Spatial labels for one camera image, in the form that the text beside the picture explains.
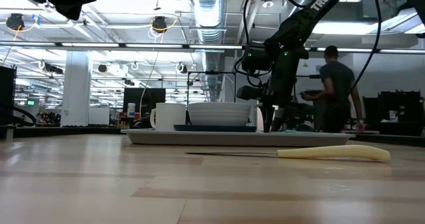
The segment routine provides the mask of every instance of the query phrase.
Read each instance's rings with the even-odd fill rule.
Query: fluorescent light
[[[424,24],[420,24],[417,27],[405,32],[405,34],[422,34],[422,33],[425,33],[425,25]]]
[[[373,25],[360,22],[319,22],[313,30],[324,35],[366,35],[374,29]]]
[[[311,52],[325,52],[326,48],[313,48],[313,47],[306,47],[306,51]],[[342,53],[370,53],[372,52],[372,49],[348,49],[348,48],[338,48],[339,52]]]
[[[339,52],[344,53],[370,53],[372,49],[346,49],[346,48],[338,48]]]
[[[20,42],[20,41],[0,41],[0,45],[10,46],[55,46],[50,42]]]
[[[382,49],[379,51],[382,54],[411,54],[411,55],[424,55],[424,50],[408,50],[408,49]]]
[[[242,45],[189,45],[191,49],[230,49],[242,50]]]
[[[115,43],[62,43],[65,47],[119,47]]]
[[[168,44],[126,44],[128,48],[162,48],[162,49],[181,49],[183,45]]]
[[[20,79],[20,78],[17,78],[15,80],[15,84],[29,86],[30,82],[23,80],[23,79]]]

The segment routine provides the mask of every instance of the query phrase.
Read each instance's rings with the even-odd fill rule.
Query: man's arm
[[[325,87],[325,90],[321,91],[319,94],[316,94],[315,96],[312,96],[310,98],[311,101],[321,100],[327,96],[333,95],[333,83],[330,77],[325,78],[325,80],[323,81],[323,85]]]
[[[353,99],[353,104],[354,104],[354,108],[356,110],[357,120],[362,120],[363,114],[362,114],[362,110],[361,110],[360,94],[359,94],[359,90],[357,90],[357,87],[354,87],[354,83],[355,82],[353,80],[353,81],[351,81],[351,84],[350,84],[351,98]]]

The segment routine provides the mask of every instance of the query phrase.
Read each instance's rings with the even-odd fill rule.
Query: dark plate
[[[202,125],[174,125],[176,131],[187,132],[255,132],[257,127],[250,126],[202,126]]]

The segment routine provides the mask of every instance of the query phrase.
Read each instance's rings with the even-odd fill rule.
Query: white column
[[[87,52],[68,51],[62,101],[61,126],[87,126],[90,108],[92,63]]]
[[[425,39],[419,39],[418,43],[421,49],[425,49]]]

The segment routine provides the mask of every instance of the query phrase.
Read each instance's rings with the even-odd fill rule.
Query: metal frame
[[[244,45],[189,45],[189,44],[159,44],[159,43],[55,43],[32,41],[0,41],[0,47],[15,47],[22,49],[58,49],[68,51],[158,51],[158,52],[216,52],[216,51],[241,51]],[[306,51],[322,53],[325,48],[306,47]],[[372,49],[338,48],[340,53],[369,54]],[[421,49],[378,49],[375,54],[393,55],[425,55]]]
[[[219,72],[219,71],[189,71],[187,73],[187,97],[186,97],[186,105],[189,106],[189,83],[191,81],[191,74],[207,74],[207,75],[218,75],[218,74],[233,74],[234,76],[234,93],[233,93],[233,100],[236,102],[236,72]]]

